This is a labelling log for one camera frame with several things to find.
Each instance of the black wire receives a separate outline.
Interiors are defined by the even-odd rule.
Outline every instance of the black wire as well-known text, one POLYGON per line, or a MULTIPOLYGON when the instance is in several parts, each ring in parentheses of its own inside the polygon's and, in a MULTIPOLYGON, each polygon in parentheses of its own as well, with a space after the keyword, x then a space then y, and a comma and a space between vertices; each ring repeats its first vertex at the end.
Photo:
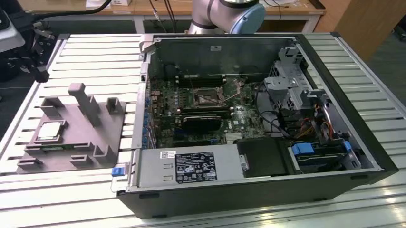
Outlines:
POLYGON ((43 13, 35 15, 35 21, 43 20, 45 18, 60 17, 60 16, 71 16, 71 15, 83 15, 83 14, 93 14, 99 13, 111 3, 112 0, 105 0, 105 2, 100 5, 99 8, 92 10, 81 10, 81 11, 64 11, 64 12, 53 12, 53 13, 43 13))
POLYGON ((282 20, 282 12, 280 12, 280 8, 288 8, 288 6, 280 6, 279 3, 275 2, 275 0, 271 0, 278 6, 274 6, 271 4, 268 4, 267 0, 264 0, 264 3, 271 6, 271 7, 278 7, 279 9, 279 20, 282 20))
POLYGON ((172 11, 172 5, 171 5, 169 0, 165 0, 165 1, 167 1, 168 6, 169 6, 169 10, 171 10, 172 18, 173 18, 173 24, 175 24, 175 31, 176 31, 177 30, 177 25, 176 25, 176 20, 175 20, 175 14, 173 14, 173 11, 172 11))
POLYGON ((172 22, 172 29, 173 29, 173 33, 176 33, 176 26, 175 26, 175 17, 172 17, 172 13, 171 13, 171 10, 169 10, 169 2, 167 0, 164 0, 164 6, 165 6, 165 10, 167 10, 167 13, 169 15, 169 18, 171 18, 171 22, 172 22))
MULTIPOLYGON (((152 7, 153 12, 157 14, 156 8, 155 8, 153 3, 152 3, 151 0, 149 0, 149 4, 151 4, 151 7, 152 7)), ((160 21, 160 19, 157 20, 157 22, 159 22, 159 24, 160 24, 160 27, 161 27, 163 30, 164 30, 164 33, 167 33, 165 27, 164 27, 163 22, 160 21)))
POLYGON ((259 84, 259 86, 258 86, 258 90, 256 90, 256 94, 255 94, 255 108, 256 108, 256 111, 258 111, 258 113, 259 113, 259 116, 262 117, 262 119, 271 125, 271 127, 275 127, 279 131, 280 131, 280 133, 283 134, 283 136, 284 137, 287 137, 287 138, 290 138, 290 139, 294 139, 294 137, 276 125, 276 124, 274 124, 272 123, 272 121, 270 121, 268 119, 266 119, 263 116, 262 116, 262 113, 259 112, 259 109, 258 109, 258 103, 256 103, 256 101, 258 101, 258 94, 259 94, 259 89, 260 89, 260 87, 262 86, 264 86, 266 84, 264 84, 264 82, 262 82, 260 84, 259 84))

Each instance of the workbench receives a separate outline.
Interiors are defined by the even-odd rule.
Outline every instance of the workbench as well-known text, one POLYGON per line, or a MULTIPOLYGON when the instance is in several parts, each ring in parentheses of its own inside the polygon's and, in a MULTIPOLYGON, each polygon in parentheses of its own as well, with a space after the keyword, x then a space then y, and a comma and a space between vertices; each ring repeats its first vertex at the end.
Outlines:
MULTIPOLYGON (((191 0, 169 0, 175 14, 175 20, 191 20, 191 0)), ((19 0, 24 10, 45 13, 55 11, 85 10, 85 0, 19 0)), ((165 4, 152 1, 161 20, 169 20, 165 4)), ((300 20, 306 21, 302 32, 314 31, 324 9, 316 9, 308 0, 299 0, 296 3, 284 4, 288 8, 268 7, 266 5, 266 20, 300 20)), ((72 15, 48 18, 51 21, 83 21, 83 20, 131 20, 137 33, 145 33, 144 20, 156 20, 148 0, 132 0, 128 6, 112 6, 92 15, 72 15)))
MULTIPOLYGON (((140 34, 71 35, 57 41, 49 81, 32 85, 0 142, 1 227, 360 228, 406 222, 406 108, 340 37, 323 33, 306 38, 391 156, 396 174, 327 201, 149 220, 136 218, 116 199, 113 192, 125 186, 127 176, 112 185, 111 169, 17 175, 16 164, 43 115, 39 105, 48 96, 73 103, 67 93, 73 82, 87 85, 85 93, 97 102, 111 96, 127 102, 119 163, 129 161, 132 128, 141 124, 133 122, 140 34)), ((310 75, 322 88, 318 76, 310 75)))

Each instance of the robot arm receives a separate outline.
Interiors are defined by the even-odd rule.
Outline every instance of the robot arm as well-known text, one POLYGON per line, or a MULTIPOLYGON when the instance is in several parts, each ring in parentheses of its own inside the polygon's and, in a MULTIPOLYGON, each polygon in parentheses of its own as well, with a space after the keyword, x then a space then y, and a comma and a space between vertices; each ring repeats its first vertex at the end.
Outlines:
POLYGON ((188 34, 252 34, 264 16, 258 0, 195 0, 188 34))

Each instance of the warning label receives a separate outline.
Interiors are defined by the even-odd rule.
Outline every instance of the warning label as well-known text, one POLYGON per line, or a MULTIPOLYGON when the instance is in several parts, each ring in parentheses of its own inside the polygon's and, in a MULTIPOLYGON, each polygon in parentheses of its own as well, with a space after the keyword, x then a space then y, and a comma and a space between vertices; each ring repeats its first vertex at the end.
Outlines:
POLYGON ((176 182, 216 181, 216 164, 212 152, 175 155, 176 182))

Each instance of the blue tab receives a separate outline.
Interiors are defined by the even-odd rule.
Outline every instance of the blue tab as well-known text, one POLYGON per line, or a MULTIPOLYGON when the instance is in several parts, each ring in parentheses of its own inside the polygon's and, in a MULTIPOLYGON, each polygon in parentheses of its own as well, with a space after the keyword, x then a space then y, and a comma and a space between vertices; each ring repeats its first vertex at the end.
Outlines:
POLYGON ((291 147, 291 150, 294 155, 315 152, 310 143, 298 143, 291 147))
POLYGON ((344 146, 344 149, 347 150, 347 152, 350 152, 351 151, 351 144, 350 144, 348 141, 343 142, 343 146, 344 146))
POLYGON ((294 146, 291 147, 291 150, 292 150, 294 155, 298 155, 298 154, 300 153, 299 147, 298 147, 296 145, 294 145, 294 146))
POLYGON ((112 177, 121 177, 121 176, 125 176, 124 167, 112 168, 112 177))

